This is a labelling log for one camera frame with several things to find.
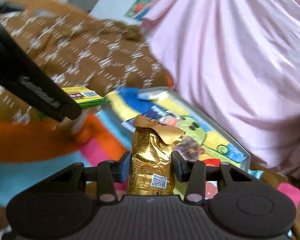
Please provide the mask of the gold foil snack bag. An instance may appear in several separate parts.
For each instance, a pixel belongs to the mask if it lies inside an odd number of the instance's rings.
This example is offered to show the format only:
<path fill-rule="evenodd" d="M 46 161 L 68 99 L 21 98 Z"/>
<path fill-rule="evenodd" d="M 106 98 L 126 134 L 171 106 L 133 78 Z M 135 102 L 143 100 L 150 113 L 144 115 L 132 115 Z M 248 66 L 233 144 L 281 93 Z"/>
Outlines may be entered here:
<path fill-rule="evenodd" d="M 127 194 L 172 195 L 175 176 L 171 154 L 185 132 L 143 115 L 138 115 L 133 125 L 135 131 Z"/>

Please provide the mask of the blue snack packet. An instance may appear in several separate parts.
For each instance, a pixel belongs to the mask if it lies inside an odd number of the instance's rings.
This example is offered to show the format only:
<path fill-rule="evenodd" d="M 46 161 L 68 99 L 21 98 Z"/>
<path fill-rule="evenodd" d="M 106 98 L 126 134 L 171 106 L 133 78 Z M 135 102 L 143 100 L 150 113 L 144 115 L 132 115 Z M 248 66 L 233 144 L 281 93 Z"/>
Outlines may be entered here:
<path fill-rule="evenodd" d="M 149 110 L 145 111 L 141 115 L 172 126 L 176 126 L 179 122 L 179 116 L 177 114 L 170 110 L 163 109 L 159 106 L 152 106 Z M 126 120 L 121 123 L 121 126 L 134 133 L 134 120 L 135 118 Z"/>

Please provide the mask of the yellow green snack packet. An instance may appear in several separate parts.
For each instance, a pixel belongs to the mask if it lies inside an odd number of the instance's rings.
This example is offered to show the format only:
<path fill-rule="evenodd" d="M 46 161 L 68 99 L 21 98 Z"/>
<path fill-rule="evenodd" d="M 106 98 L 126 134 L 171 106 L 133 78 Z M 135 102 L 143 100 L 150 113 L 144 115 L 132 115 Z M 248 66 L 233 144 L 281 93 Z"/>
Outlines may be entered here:
<path fill-rule="evenodd" d="M 35 89 L 34 108 L 42 114 L 61 122 L 77 119 L 85 108 L 104 105 L 109 101 L 86 87 L 44 86 Z"/>

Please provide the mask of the grey shallow box tray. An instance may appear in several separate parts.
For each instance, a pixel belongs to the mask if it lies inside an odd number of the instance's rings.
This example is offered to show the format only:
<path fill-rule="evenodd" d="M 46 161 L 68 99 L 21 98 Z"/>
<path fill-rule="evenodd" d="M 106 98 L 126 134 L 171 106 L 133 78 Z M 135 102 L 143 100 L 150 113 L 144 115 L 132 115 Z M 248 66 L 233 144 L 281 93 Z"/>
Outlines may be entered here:
<path fill-rule="evenodd" d="M 141 89 L 140 100 L 151 101 L 179 116 L 178 128 L 200 147 L 200 160 L 215 158 L 249 170 L 251 155 L 209 116 L 166 87 Z"/>

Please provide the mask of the brown patterned PF quilt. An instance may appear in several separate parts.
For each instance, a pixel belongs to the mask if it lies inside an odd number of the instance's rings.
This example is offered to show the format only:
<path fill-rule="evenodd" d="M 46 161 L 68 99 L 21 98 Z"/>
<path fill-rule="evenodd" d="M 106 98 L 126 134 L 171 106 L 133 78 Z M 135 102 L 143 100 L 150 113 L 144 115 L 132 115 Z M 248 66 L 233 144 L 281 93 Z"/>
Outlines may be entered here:
<path fill-rule="evenodd" d="M 136 25 L 25 11 L 0 14 L 0 26 L 59 87 L 84 86 L 104 96 L 173 85 Z"/>

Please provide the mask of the pink draped sheet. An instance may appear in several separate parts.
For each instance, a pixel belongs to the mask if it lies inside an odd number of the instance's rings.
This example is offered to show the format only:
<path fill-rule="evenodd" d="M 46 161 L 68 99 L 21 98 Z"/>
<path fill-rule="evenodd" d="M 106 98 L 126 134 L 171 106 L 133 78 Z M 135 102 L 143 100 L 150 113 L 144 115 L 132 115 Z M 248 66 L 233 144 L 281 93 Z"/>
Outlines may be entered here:
<path fill-rule="evenodd" d="M 151 0 L 152 54 L 253 161 L 300 178 L 300 0 Z"/>

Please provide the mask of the wooden bed frame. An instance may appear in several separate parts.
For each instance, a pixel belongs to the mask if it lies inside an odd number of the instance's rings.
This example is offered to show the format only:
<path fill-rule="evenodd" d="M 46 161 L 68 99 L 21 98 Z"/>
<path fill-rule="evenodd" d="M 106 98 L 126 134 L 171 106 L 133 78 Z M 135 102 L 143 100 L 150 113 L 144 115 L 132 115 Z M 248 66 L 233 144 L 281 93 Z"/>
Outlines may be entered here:
<path fill-rule="evenodd" d="M 63 3 L 58 0 L 4 0 L 23 4 L 28 11 L 37 9 L 46 10 L 57 15 L 72 15 L 83 20 L 93 20 L 87 12 L 69 3 Z"/>

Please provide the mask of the colourful wall poster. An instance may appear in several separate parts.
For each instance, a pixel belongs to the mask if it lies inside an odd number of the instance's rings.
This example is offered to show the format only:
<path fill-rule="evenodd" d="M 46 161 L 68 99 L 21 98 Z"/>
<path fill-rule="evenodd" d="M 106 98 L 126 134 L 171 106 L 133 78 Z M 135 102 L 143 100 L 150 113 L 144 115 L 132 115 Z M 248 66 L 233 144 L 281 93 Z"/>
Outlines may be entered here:
<path fill-rule="evenodd" d="M 136 0 L 125 13 L 125 16 L 140 22 L 150 9 L 150 1 Z"/>

